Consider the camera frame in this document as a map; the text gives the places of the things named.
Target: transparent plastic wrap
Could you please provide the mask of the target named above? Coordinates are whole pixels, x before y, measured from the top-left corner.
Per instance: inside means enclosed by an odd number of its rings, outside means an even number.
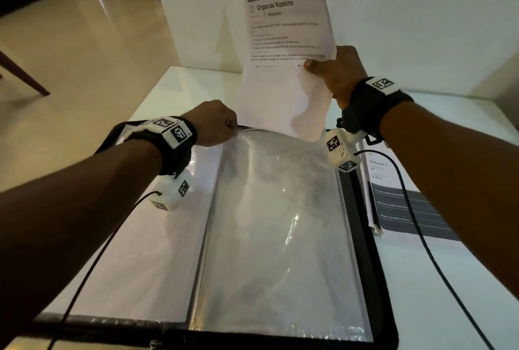
[[[190,328],[373,341],[319,142],[246,130],[224,145]]]

